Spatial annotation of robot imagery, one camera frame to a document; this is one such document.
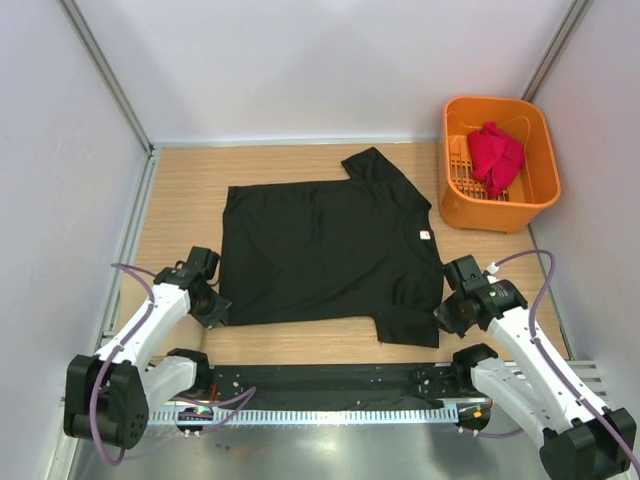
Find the black t shirt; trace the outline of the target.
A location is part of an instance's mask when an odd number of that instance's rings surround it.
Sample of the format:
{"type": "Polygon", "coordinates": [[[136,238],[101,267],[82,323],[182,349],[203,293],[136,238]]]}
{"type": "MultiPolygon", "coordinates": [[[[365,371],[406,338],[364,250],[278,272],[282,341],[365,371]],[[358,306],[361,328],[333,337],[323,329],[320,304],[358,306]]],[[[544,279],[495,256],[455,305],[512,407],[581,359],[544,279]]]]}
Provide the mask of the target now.
{"type": "Polygon", "coordinates": [[[380,342],[437,347],[444,272],[429,200],[376,148],[342,165],[343,180],[229,188],[227,324],[368,317],[380,342]]]}

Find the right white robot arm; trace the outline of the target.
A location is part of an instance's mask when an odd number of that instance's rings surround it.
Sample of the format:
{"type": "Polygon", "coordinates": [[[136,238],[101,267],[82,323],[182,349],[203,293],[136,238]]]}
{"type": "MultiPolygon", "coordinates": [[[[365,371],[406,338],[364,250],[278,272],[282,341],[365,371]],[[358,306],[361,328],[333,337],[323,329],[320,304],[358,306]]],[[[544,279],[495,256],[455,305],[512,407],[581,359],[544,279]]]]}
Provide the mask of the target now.
{"type": "Polygon", "coordinates": [[[611,479],[638,470],[637,424],[611,409],[568,365],[537,323],[537,302],[499,279],[499,265],[481,269],[473,256],[444,267],[450,296],[434,315],[442,330],[464,336],[472,326],[511,355],[510,369],[486,344],[454,354],[450,381],[459,394],[495,401],[535,443],[551,479],[611,479]]]}

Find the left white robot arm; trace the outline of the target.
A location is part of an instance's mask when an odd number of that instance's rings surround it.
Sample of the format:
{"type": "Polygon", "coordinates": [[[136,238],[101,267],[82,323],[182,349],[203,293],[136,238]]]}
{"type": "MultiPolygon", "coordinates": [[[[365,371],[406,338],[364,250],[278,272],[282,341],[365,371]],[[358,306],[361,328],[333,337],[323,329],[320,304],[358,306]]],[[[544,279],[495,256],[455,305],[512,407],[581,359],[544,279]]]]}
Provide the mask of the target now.
{"type": "Polygon", "coordinates": [[[174,348],[156,366],[156,350],[183,318],[211,329],[230,303],[211,285],[220,256],[191,248],[186,260],[162,269],[126,325],[93,355],[77,355],[66,372],[63,431],[72,438],[129,450],[152,413],[176,396],[204,398],[212,387],[208,356],[174,348]]]}

